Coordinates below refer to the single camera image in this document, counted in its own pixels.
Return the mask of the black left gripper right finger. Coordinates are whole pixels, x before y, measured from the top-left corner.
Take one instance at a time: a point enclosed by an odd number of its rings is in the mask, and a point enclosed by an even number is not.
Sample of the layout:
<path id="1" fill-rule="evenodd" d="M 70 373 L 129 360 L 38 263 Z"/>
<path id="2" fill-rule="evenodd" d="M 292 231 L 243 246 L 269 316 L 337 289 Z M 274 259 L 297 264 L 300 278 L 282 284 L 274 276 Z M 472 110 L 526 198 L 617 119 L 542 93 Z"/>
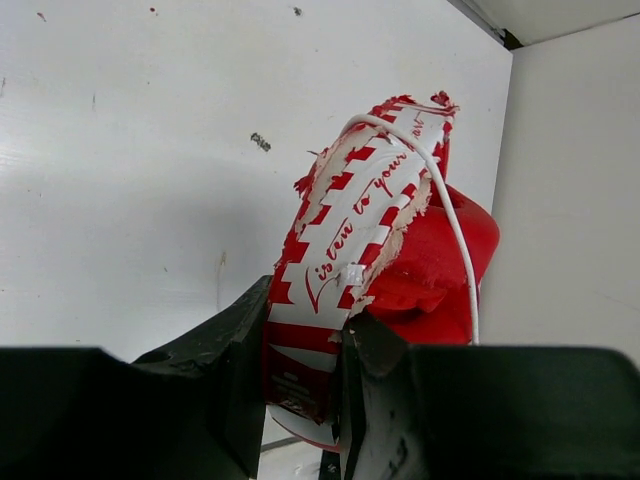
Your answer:
<path id="1" fill-rule="evenodd" d="M 639 372 L 619 352 L 417 345 L 361 314 L 341 364 L 346 479 L 639 475 Z"/>

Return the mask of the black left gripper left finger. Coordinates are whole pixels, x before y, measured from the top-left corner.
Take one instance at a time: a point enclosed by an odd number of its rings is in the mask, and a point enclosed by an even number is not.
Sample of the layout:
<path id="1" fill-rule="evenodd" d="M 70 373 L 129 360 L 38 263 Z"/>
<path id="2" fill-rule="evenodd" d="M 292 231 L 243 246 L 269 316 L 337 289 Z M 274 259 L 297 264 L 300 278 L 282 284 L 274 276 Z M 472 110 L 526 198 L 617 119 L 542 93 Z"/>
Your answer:
<path id="1" fill-rule="evenodd" d="M 2 477 L 254 478 L 270 283 L 131 363 L 98 347 L 3 349 Z"/>

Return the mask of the red headphones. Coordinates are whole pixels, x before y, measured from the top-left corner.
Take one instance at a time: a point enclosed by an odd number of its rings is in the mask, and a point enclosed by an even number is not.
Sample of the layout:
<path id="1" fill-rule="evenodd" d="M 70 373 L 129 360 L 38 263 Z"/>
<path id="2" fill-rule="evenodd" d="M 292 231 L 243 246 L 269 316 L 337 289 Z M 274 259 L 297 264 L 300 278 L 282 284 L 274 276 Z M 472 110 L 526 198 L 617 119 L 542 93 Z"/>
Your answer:
<path id="1" fill-rule="evenodd" d="M 342 333 L 360 313 L 412 343 L 479 340 L 491 215 L 446 181 L 457 108 L 394 96 L 350 119 L 296 182 L 263 331 L 267 409 L 294 436 L 340 442 Z"/>

